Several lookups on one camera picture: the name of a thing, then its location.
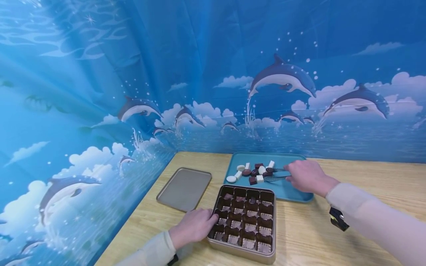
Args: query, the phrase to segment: gold tin box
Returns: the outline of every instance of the gold tin box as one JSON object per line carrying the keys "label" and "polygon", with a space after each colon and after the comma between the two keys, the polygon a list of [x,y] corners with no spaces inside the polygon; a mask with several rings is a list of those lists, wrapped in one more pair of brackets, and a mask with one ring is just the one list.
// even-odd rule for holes
{"label": "gold tin box", "polygon": [[223,185],[207,239],[217,250],[271,265],[276,251],[276,198],[272,190]]}

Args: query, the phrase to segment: dolphin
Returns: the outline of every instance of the dolphin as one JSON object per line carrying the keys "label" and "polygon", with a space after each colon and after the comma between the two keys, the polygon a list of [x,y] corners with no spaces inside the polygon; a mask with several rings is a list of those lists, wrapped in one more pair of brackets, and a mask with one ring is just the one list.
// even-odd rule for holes
{"label": "dolphin", "polygon": [[21,254],[27,254],[31,249],[38,247],[43,244],[43,240],[29,240],[26,242],[24,247],[21,250]]}
{"label": "dolphin", "polygon": [[17,254],[10,256],[9,258],[0,260],[0,266],[17,266],[32,256]]}
{"label": "dolphin", "polygon": [[311,117],[305,117],[303,121],[315,125],[315,122]]}
{"label": "dolphin", "polygon": [[279,84],[282,85],[281,89],[287,92],[298,89],[311,97],[317,97],[314,81],[303,69],[287,64],[277,54],[273,56],[275,62],[260,71],[253,79],[248,94],[249,99],[258,92],[256,88],[262,84]]}
{"label": "dolphin", "polygon": [[2,234],[0,234],[0,240],[2,240],[2,239],[6,240],[7,242],[10,242],[10,241],[13,240],[13,238],[10,235],[2,235]]}
{"label": "dolphin", "polygon": [[151,113],[154,113],[158,115],[159,117],[163,118],[160,114],[160,110],[158,109],[158,106],[153,103],[153,101],[147,100],[147,99],[133,99],[128,96],[126,97],[126,103],[123,105],[123,107],[120,109],[117,118],[121,120],[122,122],[129,119],[134,114],[140,114],[140,115],[150,115]]}
{"label": "dolphin", "polygon": [[196,123],[196,124],[199,124],[200,126],[202,126],[202,127],[206,127],[205,125],[204,125],[204,123],[201,121],[201,120],[199,120],[192,112],[191,112],[191,110],[189,110],[189,108],[188,107],[186,107],[186,106],[184,106],[183,108],[182,108],[182,110],[180,110],[179,111],[179,113],[176,115],[176,119],[175,119],[175,126],[177,126],[177,124],[178,124],[178,121],[180,121],[181,119],[184,119],[184,118],[187,118],[187,119],[189,119],[189,122],[191,123],[191,124],[194,124],[194,122]]}
{"label": "dolphin", "polygon": [[153,136],[155,136],[155,135],[157,135],[158,133],[161,133],[161,132],[169,132],[169,131],[168,131],[168,129],[162,129],[162,128],[156,127],[156,128],[154,128]]}
{"label": "dolphin", "polygon": [[123,155],[119,164],[121,166],[123,163],[130,163],[130,162],[135,162],[135,160],[133,158],[129,157],[129,156]]}
{"label": "dolphin", "polygon": [[47,218],[50,215],[49,210],[55,203],[66,197],[75,197],[88,187],[101,185],[97,179],[85,175],[51,178],[49,182],[52,185],[43,196],[38,208],[43,226],[46,226]]}
{"label": "dolphin", "polygon": [[288,120],[291,120],[292,122],[297,122],[297,123],[300,123],[300,124],[304,124],[302,118],[298,114],[296,114],[295,112],[293,112],[293,111],[285,112],[279,118],[278,122],[281,121],[281,120],[283,120],[283,119],[288,119]]}
{"label": "dolphin", "polygon": [[358,112],[374,112],[384,119],[388,119],[389,116],[389,104],[385,98],[367,89],[362,83],[359,84],[359,89],[349,92],[332,102],[322,116],[324,117],[326,114],[334,112],[336,106],[352,106]]}
{"label": "dolphin", "polygon": [[222,130],[224,130],[225,129],[225,127],[229,127],[229,128],[231,128],[231,129],[234,129],[234,130],[236,130],[236,131],[238,131],[239,132],[239,130],[237,129],[237,127],[234,125],[234,123],[232,123],[232,122],[228,122],[228,123],[225,123],[224,125],[223,125],[223,127],[222,127]]}

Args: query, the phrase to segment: sleeve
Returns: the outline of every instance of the sleeve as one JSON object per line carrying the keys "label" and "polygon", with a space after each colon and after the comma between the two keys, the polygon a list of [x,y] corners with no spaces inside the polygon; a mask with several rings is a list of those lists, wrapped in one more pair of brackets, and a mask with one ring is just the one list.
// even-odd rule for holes
{"label": "sleeve", "polygon": [[169,232],[161,232],[116,266],[166,266],[175,253]]}
{"label": "sleeve", "polygon": [[326,196],[345,223],[393,255],[404,266],[426,263],[426,223],[399,212],[367,192],[340,183]]}

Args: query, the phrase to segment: blue backdrop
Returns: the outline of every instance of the blue backdrop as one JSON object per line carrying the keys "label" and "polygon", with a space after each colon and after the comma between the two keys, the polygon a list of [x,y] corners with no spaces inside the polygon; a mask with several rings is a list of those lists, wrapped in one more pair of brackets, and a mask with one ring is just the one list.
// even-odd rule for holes
{"label": "blue backdrop", "polygon": [[0,0],[0,266],[92,265],[178,151],[426,162],[422,0]]}

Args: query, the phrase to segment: chocolate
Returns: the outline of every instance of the chocolate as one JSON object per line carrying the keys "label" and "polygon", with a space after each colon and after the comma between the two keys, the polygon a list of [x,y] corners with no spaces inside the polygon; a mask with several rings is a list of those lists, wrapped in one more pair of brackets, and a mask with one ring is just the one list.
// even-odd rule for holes
{"label": "chocolate", "polygon": [[242,172],[242,176],[250,176],[250,174],[251,174],[251,170],[250,170],[250,169],[245,169],[245,170]]}
{"label": "chocolate", "polygon": [[259,170],[254,169],[253,171],[251,171],[251,176],[257,176],[259,174]]}
{"label": "chocolate", "polygon": [[259,167],[261,167],[261,166],[263,166],[263,163],[256,163],[256,164],[254,165],[254,168],[255,168],[255,169],[259,169]]}
{"label": "chocolate", "polygon": [[263,177],[272,176],[272,175],[273,175],[273,172],[265,172],[265,173],[263,173],[262,175],[263,175]]}
{"label": "chocolate", "polygon": [[248,182],[250,182],[250,186],[256,185],[257,184],[257,179],[256,179],[256,177],[249,177],[248,178]]}

